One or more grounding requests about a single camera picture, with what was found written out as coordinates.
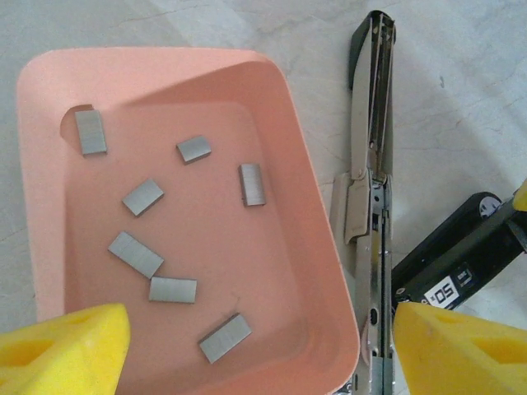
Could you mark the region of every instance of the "black plastic part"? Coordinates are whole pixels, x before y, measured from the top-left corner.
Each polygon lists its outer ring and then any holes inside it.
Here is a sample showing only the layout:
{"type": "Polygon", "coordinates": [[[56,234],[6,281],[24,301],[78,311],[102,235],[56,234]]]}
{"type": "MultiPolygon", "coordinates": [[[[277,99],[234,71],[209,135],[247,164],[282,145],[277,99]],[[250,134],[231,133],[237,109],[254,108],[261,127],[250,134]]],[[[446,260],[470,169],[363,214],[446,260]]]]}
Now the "black plastic part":
{"type": "MultiPolygon", "coordinates": [[[[380,18],[380,16],[385,16],[389,18],[392,22],[392,18],[389,17],[388,14],[385,12],[374,10],[368,14],[368,16],[364,19],[364,21],[357,27],[355,32],[352,35],[352,43],[350,45],[349,50],[349,65],[348,65],[348,78],[347,83],[349,90],[353,90],[353,80],[355,78],[355,69],[357,67],[357,61],[359,59],[359,54],[361,53],[362,45],[364,44],[364,41],[366,40],[366,36],[368,34],[368,30],[370,29],[371,21],[376,18],[380,18]]],[[[394,30],[394,42],[396,39],[396,34],[394,30]]]]}
{"type": "Polygon", "coordinates": [[[506,202],[488,218],[479,203],[492,193],[476,193],[424,239],[392,271],[392,305],[428,303],[425,294],[450,276],[459,294],[446,309],[454,309],[485,286],[524,250],[507,222],[527,230],[527,213],[506,202]]]}
{"type": "Polygon", "coordinates": [[[424,267],[454,247],[485,221],[479,215],[479,203],[486,197],[501,202],[493,193],[475,193],[392,270],[393,292],[403,288],[410,279],[418,276],[424,267]]]}

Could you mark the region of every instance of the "marble floor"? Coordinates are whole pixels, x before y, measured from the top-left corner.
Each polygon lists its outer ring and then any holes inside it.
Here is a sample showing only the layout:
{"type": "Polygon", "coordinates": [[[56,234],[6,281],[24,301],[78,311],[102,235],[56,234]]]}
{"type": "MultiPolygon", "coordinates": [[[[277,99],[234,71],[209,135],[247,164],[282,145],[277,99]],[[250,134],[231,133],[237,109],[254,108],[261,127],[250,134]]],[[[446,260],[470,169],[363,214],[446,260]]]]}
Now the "marble floor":
{"type": "MultiPolygon", "coordinates": [[[[527,176],[523,0],[2,0],[0,332],[35,321],[16,137],[15,84],[50,49],[174,45],[255,49],[287,76],[327,208],[346,169],[350,34],[372,9],[397,26],[394,256],[468,196],[509,197],[527,176]]],[[[460,310],[527,328],[527,258],[460,310]]],[[[408,393],[400,373],[396,393],[408,393]]]]}

